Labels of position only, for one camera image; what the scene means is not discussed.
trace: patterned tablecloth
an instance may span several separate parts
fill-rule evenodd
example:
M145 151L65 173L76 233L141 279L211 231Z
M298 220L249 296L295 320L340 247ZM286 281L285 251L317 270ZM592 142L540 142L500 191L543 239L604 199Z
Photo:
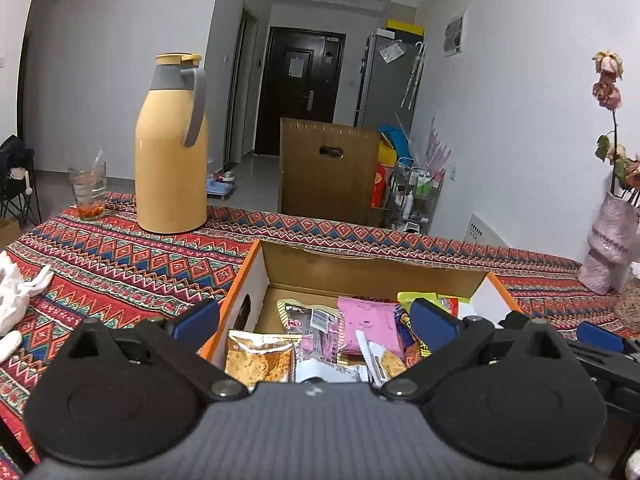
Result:
M221 300L256 237L331 253L493 270L524 312L546 317L568 337L584 320L625 333L612 312L615 295L586 290L575 277L579 264L566 258L230 208L210 208L206 225L193 233L161 236L137 225L131 195L111 194L107 208L97 222L79 221L69 208L7 248L25 279L47 263L55 272L18 324L21 348L0 367L0 415L32 455L24 403L82 319L127 328L156 314L176 316L205 298ZM0 452L0 478L18 476Z

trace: glass cup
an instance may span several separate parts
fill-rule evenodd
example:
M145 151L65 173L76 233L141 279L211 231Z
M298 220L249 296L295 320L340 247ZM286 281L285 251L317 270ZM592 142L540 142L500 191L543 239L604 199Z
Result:
M107 194L107 163L102 160L90 170L69 168L69 181L81 220L96 220L104 215Z

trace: thermos handle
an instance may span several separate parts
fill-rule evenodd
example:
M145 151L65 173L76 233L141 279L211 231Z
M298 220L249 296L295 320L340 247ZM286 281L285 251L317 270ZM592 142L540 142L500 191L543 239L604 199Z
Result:
M198 133L204 119L204 107L207 98L207 81L205 72L201 68L185 68L180 70L180 76L186 79L188 76L193 77L193 110L191 111L191 120L189 126L184 132L182 143L190 148L198 140Z

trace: snack box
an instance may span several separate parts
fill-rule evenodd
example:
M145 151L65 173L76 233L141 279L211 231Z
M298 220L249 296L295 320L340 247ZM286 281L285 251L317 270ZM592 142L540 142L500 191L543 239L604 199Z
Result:
M278 300L337 307L338 296L396 301L400 290L471 298L465 315L478 314L494 323L519 310L492 272L328 254L256 240L220 306L218 330L200 355L224 369L229 330L283 333Z

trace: pink vase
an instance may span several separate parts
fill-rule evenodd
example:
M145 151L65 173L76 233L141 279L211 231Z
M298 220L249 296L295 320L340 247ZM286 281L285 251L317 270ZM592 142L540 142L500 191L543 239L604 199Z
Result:
M629 249L637 230L638 208L607 191L587 236L591 249L578 271L585 287L601 295L609 291L616 267L629 263Z

